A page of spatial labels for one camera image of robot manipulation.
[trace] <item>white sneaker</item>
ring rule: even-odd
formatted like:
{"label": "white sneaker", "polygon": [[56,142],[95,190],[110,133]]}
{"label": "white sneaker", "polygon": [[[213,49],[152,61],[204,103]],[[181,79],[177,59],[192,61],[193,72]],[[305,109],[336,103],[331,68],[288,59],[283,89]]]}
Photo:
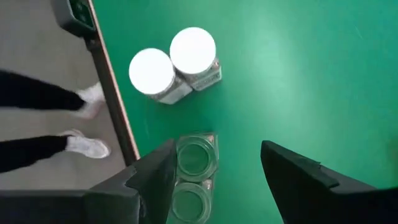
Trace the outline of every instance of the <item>white sneaker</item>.
{"label": "white sneaker", "polygon": [[69,136],[66,151],[77,152],[93,159],[102,159],[111,154],[110,148],[99,139],[89,139],[76,129],[65,131],[61,136]]}
{"label": "white sneaker", "polygon": [[86,103],[78,111],[74,112],[75,116],[85,119],[93,119],[105,102],[101,84],[98,82],[85,90],[77,91],[77,94]]}

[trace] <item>leg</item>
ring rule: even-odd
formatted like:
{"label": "leg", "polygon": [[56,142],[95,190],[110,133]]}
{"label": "leg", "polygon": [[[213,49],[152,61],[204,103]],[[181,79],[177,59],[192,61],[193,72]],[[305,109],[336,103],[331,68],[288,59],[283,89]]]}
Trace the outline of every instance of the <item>leg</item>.
{"label": "leg", "polygon": [[76,111],[84,104],[72,91],[0,70],[0,106]]}
{"label": "leg", "polygon": [[110,155],[106,144],[85,138],[81,132],[67,131],[62,136],[42,136],[0,142],[0,173],[27,167],[55,153],[77,152],[93,159]]}

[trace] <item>gray floor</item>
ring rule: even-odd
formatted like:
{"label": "gray floor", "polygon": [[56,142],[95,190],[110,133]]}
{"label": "gray floor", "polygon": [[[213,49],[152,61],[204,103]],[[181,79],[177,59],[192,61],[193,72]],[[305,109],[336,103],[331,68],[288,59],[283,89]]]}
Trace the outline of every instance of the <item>gray floor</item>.
{"label": "gray floor", "polygon": [[[58,27],[50,0],[0,1],[0,68],[69,90],[86,88],[98,81],[84,42]],[[124,168],[107,107],[89,121],[65,111],[0,110],[0,141],[56,134],[71,128],[105,140],[113,153],[95,160],[61,152],[30,167],[0,174],[0,189],[87,189]]]}

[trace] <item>black pants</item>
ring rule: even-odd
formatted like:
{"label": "black pants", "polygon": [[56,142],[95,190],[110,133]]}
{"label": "black pants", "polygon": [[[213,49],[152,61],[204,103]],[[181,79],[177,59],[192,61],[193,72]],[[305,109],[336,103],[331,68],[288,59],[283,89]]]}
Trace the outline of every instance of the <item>black pants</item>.
{"label": "black pants", "polygon": [[[0,70],[0,107],[38,110],[80,109],[85,102],[59,86]],[[0,172],[32,165],[65,150],[67,137],[42,136],[0,142]]]}

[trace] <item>person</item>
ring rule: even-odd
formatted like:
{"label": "person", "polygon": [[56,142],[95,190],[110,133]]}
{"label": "person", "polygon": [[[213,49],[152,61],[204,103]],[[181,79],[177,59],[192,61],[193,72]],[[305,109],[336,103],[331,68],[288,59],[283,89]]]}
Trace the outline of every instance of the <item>person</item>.
{"label": "person", "polygon": [[[75,116],[91,119],[104,102],[100,83],[72,92],[15,72],[0,70],[0,107],[68,110]],[[86,138],[77,130],[52,136],[2,141],[0,151],[0,172],[30,166],[62,151],[77,152],[93,159],[102,159],[111,154],[103,141]]]}

